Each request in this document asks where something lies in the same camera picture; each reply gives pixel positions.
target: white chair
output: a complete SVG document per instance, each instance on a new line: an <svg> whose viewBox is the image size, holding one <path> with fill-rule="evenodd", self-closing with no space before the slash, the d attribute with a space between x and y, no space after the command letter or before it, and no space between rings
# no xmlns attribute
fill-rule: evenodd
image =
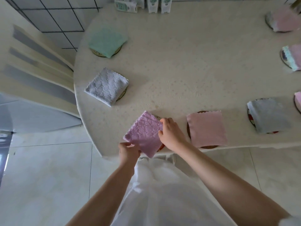
<svg viewBox="0 0 301 226"><path fill-rule="evenodd" d="M36 49L22 43L15 35L23 35L49 55L41 54ZM43 86L25 84L16 80L7 68L15 68L22 73L38 78L40 82L63 87L74 94L74 60L63 49L58 48L30 22L21 16L5 0L0 0L0 93L12 95L80 118L77 106L67 99L54 96Z"/></svg>

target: wall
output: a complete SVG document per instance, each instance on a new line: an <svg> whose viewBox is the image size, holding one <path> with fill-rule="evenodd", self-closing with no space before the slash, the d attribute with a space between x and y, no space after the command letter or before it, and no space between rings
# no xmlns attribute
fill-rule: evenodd
<svg viewBox="0 0 301 226"><path fill-rule="evenodd" d="M280 1L293 3L295 0ZM85 29L108 0L7 0L7 2L58 47L75 56Z"/></svg>

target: person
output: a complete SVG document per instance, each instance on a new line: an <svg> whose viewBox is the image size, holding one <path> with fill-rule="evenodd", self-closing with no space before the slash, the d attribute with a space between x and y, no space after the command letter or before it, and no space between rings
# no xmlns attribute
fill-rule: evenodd
<svg viewBox="0 0 301 226"><path fill-rule="evenodd" d="M66 226L92 225L301 225L249 183L186 141L163 118L161 142L185 160L217 202L173 164L139 159L139 146L119 144L119 167Z"/></svg>

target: forearm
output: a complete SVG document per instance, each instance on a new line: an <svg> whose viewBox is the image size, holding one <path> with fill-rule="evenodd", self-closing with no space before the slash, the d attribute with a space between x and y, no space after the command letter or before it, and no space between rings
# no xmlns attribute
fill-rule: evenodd
<svg viewBox="0 0 301 226"><path fill-rule="evenodd" d="M198 174L224 210L239 225L278 225L289 216L273 200L189 143L175 151Z"/></svg>
<svg viewBox="0 0 301 226"><path fill-rule="evenodd" d="M132 175L131 165L119 166L66 226L110 225Z"/></svg>

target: table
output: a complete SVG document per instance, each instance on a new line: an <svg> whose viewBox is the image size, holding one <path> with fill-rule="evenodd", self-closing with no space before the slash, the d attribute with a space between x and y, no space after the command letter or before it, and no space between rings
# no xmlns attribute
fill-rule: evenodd
<svg viewBox="0 0 301 226"><path fill-rule="evenodd" d="M275 1L174 2L170 14L118 12L112 4L100 10L77 52L74 84L79 113L102 156L118 154L118 142L148 110L172 117L187 136L186 115L221 110L228 146L289 147L301 145L301 115L293 94L301 90L301 73L279 57L285 45L300 42L300 31L275 33L264 15ZM129 40L111 59L94 55L89 38L104 21L128 30ZM112 107L89 96L85 87L104 67L129 79L124 97ZM276 97L292 128L277 134L256 132L248 120L247 102ZM161 154L170 152L163 149Z"/></svg>

